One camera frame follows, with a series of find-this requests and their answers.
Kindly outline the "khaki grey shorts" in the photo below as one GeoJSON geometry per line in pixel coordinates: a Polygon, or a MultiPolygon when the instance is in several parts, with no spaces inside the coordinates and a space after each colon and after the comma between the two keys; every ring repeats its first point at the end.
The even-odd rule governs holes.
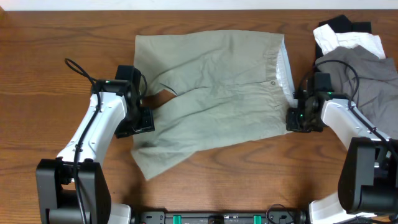
{"type": "Polygon", "coordinates": [[[146,179],[198,151],[287,133],[294,100],[282,34],[138,35],[134,64],[149,96],[173,94],[153,111],[154,131],[134,138],[131,154],[146,179]]]}

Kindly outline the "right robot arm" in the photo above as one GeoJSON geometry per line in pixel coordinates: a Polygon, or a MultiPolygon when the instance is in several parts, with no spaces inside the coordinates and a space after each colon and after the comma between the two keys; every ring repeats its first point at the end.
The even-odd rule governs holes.
{"type": "Polygon", "coordinates": [[[298,89],[286,129],[321,132],[329,127],[347,149],[338,190],[310,203],[310,223],[397,223],[397,140],[378,131],[347,95],[334,92],[330,74],[317,72],[298,89]]]}

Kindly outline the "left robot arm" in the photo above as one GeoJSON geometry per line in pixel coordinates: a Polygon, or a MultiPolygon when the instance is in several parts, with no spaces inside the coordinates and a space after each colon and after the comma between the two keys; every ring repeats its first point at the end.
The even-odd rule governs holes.
{"type": "Polygon", "coordinates": [[[139,91],[145,76],[120,65],[113,80],[97,80],[77,131],[54,159],[36,168],[42,223],[133,223],[132,208],[113,203],[102,166],[112,138],[154,131],[139,91]]]}

